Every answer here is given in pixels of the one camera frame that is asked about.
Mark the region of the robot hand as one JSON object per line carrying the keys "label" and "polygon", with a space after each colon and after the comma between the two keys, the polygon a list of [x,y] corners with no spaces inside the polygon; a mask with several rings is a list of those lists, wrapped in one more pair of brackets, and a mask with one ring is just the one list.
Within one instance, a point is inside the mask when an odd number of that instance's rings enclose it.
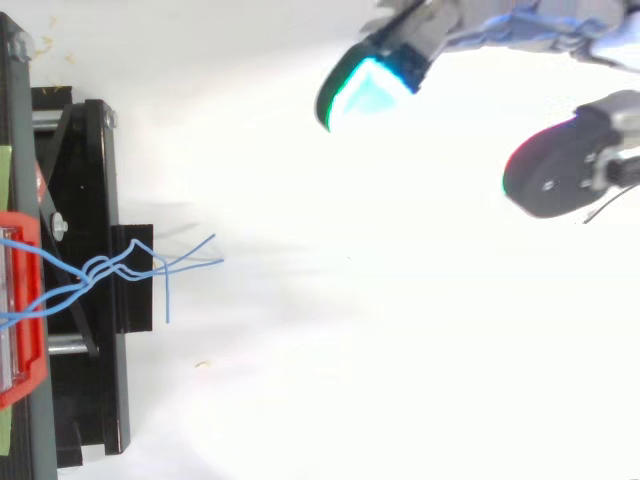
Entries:
{"label": "robot hand", "polygon": [[[329,132],[349,114],[376,114],[416,94],[436,60],[507,47],[627,72],[639,69],[635,1],[393,1],[330,71],[315,100]],[[578,106],[572,117],[519,146],[503,174],[505,195],[527,214],[555,218],[639,183],[639,94],[622,90]]]}

